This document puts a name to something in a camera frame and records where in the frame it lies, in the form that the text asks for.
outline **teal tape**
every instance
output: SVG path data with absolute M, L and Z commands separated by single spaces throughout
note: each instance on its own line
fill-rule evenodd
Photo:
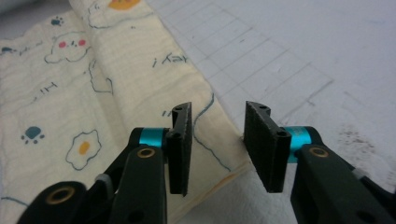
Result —
M 144 128 L 140 134 L 139 145 L 161 148 L 163 146 L 163 128 Z
M 284 129 L 291 134 L 290 154 L 288 162 L 296 163 L 297 158 L 294 156 L 295 152 L 299 150 L 303 145 L 312 143 L 311 135 L 305 127 L 301 126 L 284 127 Z

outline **cloth fold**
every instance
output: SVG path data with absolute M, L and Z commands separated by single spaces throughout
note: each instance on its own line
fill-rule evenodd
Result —
M 0 222 L 44 188 L 88 188 L 135 127 L 172 127 L 192 102 L 189 193 L 168 193 L 168 220 L 248 168 L 240 133 L 209 84 L 143 1 L 71 0 L 74 10 L 0 40 Z

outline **cream-colored cloth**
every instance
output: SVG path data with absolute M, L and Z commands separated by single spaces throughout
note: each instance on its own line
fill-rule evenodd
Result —
M 168 220 L 247 168 L 248 157 L 210 86 L 143 1 L 71 1 L 0 48 L 0 223 L 15 223 L 44 188 L 90 187 L 135 127 L 172 127 L 192 102 L 189 194 L 168 194 Z

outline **grid drawn on table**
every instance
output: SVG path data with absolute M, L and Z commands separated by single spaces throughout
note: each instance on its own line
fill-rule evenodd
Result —
M 169 0 L 155 7 L 159 3 L 149 1 L 241 131 L 246 100 L 269 105 L 276 111 L 273 119 L 282 122 L 333 83 L 331 77 L 235 17 L 224 5 L 178 2 Z

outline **round metal fastener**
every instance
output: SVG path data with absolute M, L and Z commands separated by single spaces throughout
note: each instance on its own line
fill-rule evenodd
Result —
M 73 187 L 70 186 L 64 186 L 59 189 L 56 189 L 53 191 L 46 200 L 47 204 L 59 204 L 59 203 L 64 203 L 67 200 L 69 200 L 74 194 L 76 190 Z
M 329 156 L 329 152 L 320 147 L 311 147 L 309 148 L 309 152 L 316 157 L 326 158 Z
M 143 159 L 150 158 L 154 156 L 154 154 L 155 154 L 155 150 L 152 148 L 143 148 L 137 152 L 137 156 Z

